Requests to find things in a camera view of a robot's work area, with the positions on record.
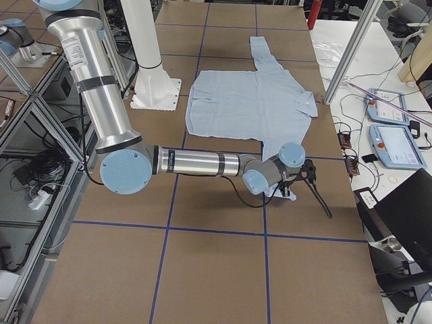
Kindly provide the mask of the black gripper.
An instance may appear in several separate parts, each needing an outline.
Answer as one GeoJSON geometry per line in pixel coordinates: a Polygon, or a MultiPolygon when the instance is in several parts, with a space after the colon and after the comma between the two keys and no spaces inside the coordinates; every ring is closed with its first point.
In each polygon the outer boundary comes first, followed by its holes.
{"type": "Polygon", "coordinates": [[[294,183],[293,180],[282,180],[278,183],[278,189],[282,196],[287,197],[291,195],[290,186],[294,183]]]}

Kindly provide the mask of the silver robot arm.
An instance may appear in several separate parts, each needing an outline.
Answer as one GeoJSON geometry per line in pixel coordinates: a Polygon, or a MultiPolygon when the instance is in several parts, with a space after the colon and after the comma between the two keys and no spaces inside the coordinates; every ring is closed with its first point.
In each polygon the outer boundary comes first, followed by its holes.
{"type": "Polygon", "coordinates": [[[35,41],[25,23],[18,18],[1,21],[1,50],[19,68],[42,68],[51,52],[35,41]]]}
{"type": "MultiPolygon", "coordinates": [[[[130,123],[101,40],[98,1],[39,1],[48,31],[66,55],[72,78],[97,133],[103,184],[118,194],[141,191],[160,172],[187,176],[241,177],[253,194],[289,188],[306,169],[301,145],[289,142],[266,161],[250,155],[181,151],[147,145],[130,123]]],[[[122,1],[138,75],[134,102],[143,108],[173,109],[181,82],[163,69],[149,1],[122,1]]]]}

